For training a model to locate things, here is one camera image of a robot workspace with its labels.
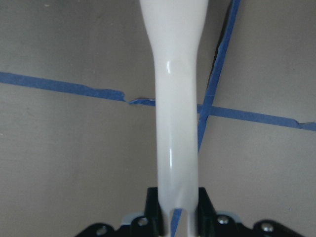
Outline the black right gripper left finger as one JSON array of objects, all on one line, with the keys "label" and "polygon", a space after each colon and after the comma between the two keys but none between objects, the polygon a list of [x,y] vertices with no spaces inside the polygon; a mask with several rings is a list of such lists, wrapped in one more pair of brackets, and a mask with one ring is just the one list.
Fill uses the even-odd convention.
[{"label": "black right gripper left finger", "polygon": [[159,204],[157,187],[147,189],[144,216],[148,220],[144,226],[145,236],[170,236],[169,215]]}]

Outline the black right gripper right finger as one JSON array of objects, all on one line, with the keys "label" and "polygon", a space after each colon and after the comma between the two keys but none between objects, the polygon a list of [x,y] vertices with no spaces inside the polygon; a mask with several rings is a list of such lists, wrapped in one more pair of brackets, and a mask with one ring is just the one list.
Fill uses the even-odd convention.
[{"label": "black right gripper right finger", "polygon": [[205,188],[198,189],[197,230],[198,232],[215,232],[217,213]]}]

